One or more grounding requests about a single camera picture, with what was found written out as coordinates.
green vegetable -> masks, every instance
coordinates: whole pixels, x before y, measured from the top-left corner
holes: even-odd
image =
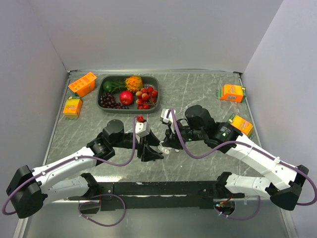
[[[106,81],[103,84],[103,88],[106,93],[111,93],[113,91],[114,85],[111,81]]]

orange and yellow box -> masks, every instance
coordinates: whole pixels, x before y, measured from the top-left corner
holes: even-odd
[[[63,114],[66,119],[77,119],[80,114],[83,101],[80,97],[69,97],[65,103]]]
[[[237,102],[242,102],[246,97],[246,88],[239,85],[225,84],[217,90],[216,98]]]
[[[248,137],[251,136],[251,133],[253,131],[253,125],[247,120],[233,113],[229,118],[228,122]]]
[[[92,72],[89,72],[85,76],[69,84],[68,87],[75,93],[76,96],[84,97],[95,88],[96,78],[97,76],[95,76]]]

wall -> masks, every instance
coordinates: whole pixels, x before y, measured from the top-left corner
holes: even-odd
[[[317,182],[317,1],[285,0],[253,55],[243,82],[262,144]],[[304,185],[301,202],[311,201]],[[316,237],[317,205],[293,213],[299,236]]]
[[[1,1],[0,31],[2,204],[15,171],[43,161],[67,72],[26,0]],[[17,220],[0,215],[1,237],[13,237]]]
[[[68,70],[243,72],[282,0],[29,0]]]

gray marble tabletop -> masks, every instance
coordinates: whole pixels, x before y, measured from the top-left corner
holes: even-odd
[[[86,72],[71,72],[69,83],[74,82],[84,74]],[[61,112],[46,164],[68,156],[85,146],[112,119],[121,120],[124,123],[125,132],[132,131],[133,115],[106,113],[96,105],[100,82],[104,77],[111,74],[118,73],[95,72],[97,76],[95,90],[82,98],[83,106],[78,120],[66,120]],[[216,89],[221,88],[224,84],[240,85],[240,78],[236,73],[156,72],[133,74],[150,75],[159,81],[160,109],[155,113],[144,116],[151,124],[154,134],[161,140],[164,139],[164,132],[167,128],[159,120],[162,108],[173,107],[176,110],[177,118],[180,119],[185,118],[184,112],[188,107],[199,104],[209,110],[215,121],[226,121],[232,113],[252,121],[246,102],[233,103],[215,98]],[[72,93],[68,89],[64,103],[66,98],[71,95]],[[254,137],[253,141],[259,143],[257,136]],[[203,142],[192,142],[187,143],[187,145],[189,150],[196,155],[201,155],[210,150]],[[116,156],[111,158],[111,161],[123,163],[130,158],[131,150],[115,149],[115,153]],[[141,162],[135,155],[133,161],[125,167],[100,164],[85,172],[90,172],[97,181],[137,182],[215,180],[223,171],[244,176],[261,176],[243,162],[223,155],[218,151],[200,160],[190,158],[184,151],[176,153],[174,150],[163,160],[150,162]]]

purple hose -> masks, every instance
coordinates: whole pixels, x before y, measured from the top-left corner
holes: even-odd
[[[232,219],[232,220],[246,221],[246,220],[249,220],[249,219],[254,218],[254,217],[259,213],[259,211],[260,211],[260,209],[261,209],[261,198],[260,198],[260,196],[258,196],[258,200],[259,200],[259,203],[258,203],[258,208],[257,208],[257,210],[256,210],[251,216],[249,216],[249,217],[244,217],[244,218],[231,217],[231,216],[224,215],[223,213],[220,213],[217,209],[215,209],[215,210],[216,210],[216,212],[217,212],[219,215],[221,215],[221,216],[223,216],[223,217],[225,217],[225,218],[229,218],[229,219]]]
[[[239,145],[244,145],[244,146],[249,147],[249,148],[252,147],[251,145],[246,144],[246,143],[244,143],[244,142],[240,142],[240,141],[226,141],[226,142],[224,142],[224,143],[222,143],[222,144],[220,144],[220,145],[217,145],[217,146],[214,147],[212,150],[210,150],[209,152],[207,152],[207,153],[205,153],[205,154],[203,154],[203,155],[199,155],[199,156],[193,155],[193,154],[188,150],[188,148],[186,147],[185,142],[184,142],[184,140],[183,140],[183,138],[182,138],[182,135],[181,135],[181,133],[180,133],[180,131],[179,131],[179,128],[178,128],[178,126],[177,126],[177,118],[176,118],[176,116],[175,116],[174,109],[173,109],[173,108],[170,108],[169,111],[170,111],[170,113],[172,114],[172,117],[173,117],[174,127],[175,127],[175,130],[176,130],[176,134],[177,134],[177,136],[178,136],[179,142],[181,143],[181,145],[182,145],[183,149],[186,151],[186,153],[187,153],[190,157],[192,157],[192,158],[194,158],[194,159],[204,158],[204,157],[210,155],[211,153],[215,152],[215,151],[218,150],[219,148],[221,148],[221,147],[223,147],[223,146],[225,146],[225,145],[229,145],[229,144],[239,144]],[[267,156],[267,157],[268,157],[269,159],[271,159],[271,160],[275,160],[275,157],[273,157],[273,156],[271,156],[271,155],[265,153],[264,151],[262,151],[262,150],[260,150],[260,149],[258,149],[258,148],[253,147],[252,149],[255,150],[255,151],[257,151],[257,152],[259,152],[259,153],[261,153],[261,154],[263,154],[263,155],[265,155],[265,156]],[[295,168],[295,167],[293,167],[293,166],[290,166],[290,165],[286,164],[286,163],[283,162],[283,161],[281,161],[280,164],[281,164],[281,165],[284,165],[284,166],[288,167],[289,169],[292,169],[292,170],[294,170],[295,172],[297,172],[298,174],[302,175],[305,179],[307,179],[307,181],[312,185],[312,187],[313,187],[313,189],[314,189],[315,197],[314,197],[314,199],[313,199],[312,201],[307,202],[307,203],[297,203],[297,205],[299,205],[299,206],[310,206],[310,205],[314,204],[314,203],[317,201],[317,187],[316,187],[316,185],[314,184],[314,182],[311,180],[311,178],[308,177],[308,176],[307,176],[305,173],[303,173],[302,171],[300,171],[298,168]]]
[[[91,218],[85,216],[84,214],[82,214],[82,213],[80,212],[80,208],[81,208],[84,204],[98,204],[97,202],[84,202],[84,203],[80,204],[79,207],[78,207],[78,212],[79,212],[80,216],[83,217],[83,218],[86,218],[87,220],[89,220],[89,221],[91,221],[91,222],[93,222],[93,223],[95,223],[95,224],[97,224],[97,225],[99,225],[99,226],[102,226],[102,227],[113,227],[113,226],[115,226],[115,225],[118,225],[118,224],[123,220],[123,218],[124,218],[124,216],[125,216],[125,213],[126,213],[126,211],[127,211],[123,199],[122,199],[121,197],[119,197],[118,195],[115,195],[115,194],[100,194],[100,195],[93,196],[93,197],[91,197],[91,198],[103,197],[103,196],[113,196],[113,197],[116,197],[116,198],[118,198],[118,199],[122,202],[122,204],[123,204],[123,214],[122,214],[121,218],[120,218],[116,223],[113,223],[113,224],[110,224],[110,225],[102,224],[102,223],[99,223],[99,222],[97,222],[97,221],[95,221],[95,220],[93,220],[93,219],[91,219]]]
[[[133,129],[133,130],[132,130],[132,131],[133,131],[132,153],[131,153],[130,159],[129,159],[127,162],[125,162],[125,163],[123,163],[123,164],[116,164],[116,163],[112,163],[112,162],[109,162],[109,161],[107,161],[107,160],[104,160],[104,159],[101,159],[101,158],[98,158],[98,157],[87,156],[87,155],[80,155],[80,156],[77,156],[77,158],[78,158],[78,159],[83,159],[83,158],[94,159],[94,160],[98,160],[98,161],[101,161],[101,162],[106,163],[106,164],[109,164],[109,165],[119,166],[119,167],[128,165],[128,164],[132,161],[133,156],[134,156],[134,153],[135,153],[135,144],[136,144],[135,119],[136,119],[136,118],[137,118],[137,116],[134,116],[133,119],[132,119],[132,126],[133,126],[133,127],[132,127],[132,129]],[[49,172],[49,171],[51,171],[51,170],[54,170],[54,169],[56,169],[56,168],[58,168],[58,167],[60,167],[60,166],[62,166],[62,165],[64,165],[64,164],[67,164],[67,163],[70,162],[70,161],[75,160],[75,158],[76,158],[76,157],[67,159],[67,160],[61,162],[60,164],[54,165],[54,166],[52,166],[52,167],[50,167],[50,168],[44,170],[44,172],[47,173],[47,172]],[[8,215],[12,215],[12,214],[15,214],[15,213],[16,213],[16,211],[14,211],[14,212],[7,212],[7,211],[5,210],[5,209],[6,209],[6,206],[7,206],[8,203],[9,203],[9,201],[11,200],[11,198],[12,198],[21,188],[23,188],[23,186],[25,186],[25,185],[28,184],[29,182],[31,182],[31,181],[37,179],[37,178],[40,177],[40,176],[42,176],[42,174],[37,174],[37,175],[35,175],[35,176],[29,178],[28,180],[26,180],[25,182],[23,182],[19,187],[17,187],[17,188],[8,196],[7,200],[4,202],[4,204],[3,204],[3,206],[2,206],[2,213],[3,213],[4,215],[7,215],[7,216],[8,216]]]

